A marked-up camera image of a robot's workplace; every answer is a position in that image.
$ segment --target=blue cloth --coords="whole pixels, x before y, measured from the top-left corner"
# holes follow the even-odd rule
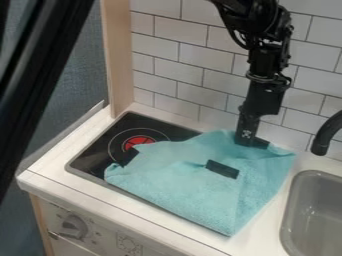
[[[135,146],[140,153],[125,168],[112,164],[108,183],[190,221],[232,236],[278,192],[295,155],[234,143],[225,130],[184,142]],[[211,159],[240,170],[237,179],[211,172]]]

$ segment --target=induction cooktop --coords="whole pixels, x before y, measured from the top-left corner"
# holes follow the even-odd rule
[[[127,112],[65,168],[68,172],[104,185],[105,169],[112,163],[122,162],[134,145],[184,141],[199,134],[194,130]]]

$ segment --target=wall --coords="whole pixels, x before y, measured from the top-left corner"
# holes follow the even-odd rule
[[[294,79],[278,116],[258,135],[307,150],[319,127],[342,109],[342,2],[282,0],[293,12]],[[135,100],[235,130],[249,81],[247,51],[228,35],[205,0],[131,0]],[[329,157],[342,159],[342,133]]]

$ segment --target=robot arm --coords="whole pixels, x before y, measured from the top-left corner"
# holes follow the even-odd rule
[[[229,34],[249,51],[251,80],[247,98],[240,107],[235,142],[266,148],[256,137],[260,118],[277,115],[291,78],[282,74],[288,67],[293,27],[290,13],[276,0],[210,0],[218,9]]]

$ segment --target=sink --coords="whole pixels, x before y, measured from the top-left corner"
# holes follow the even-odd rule
[[[320,171],[295,176],[280,240],[290,256],[341,256],[342,178]]]

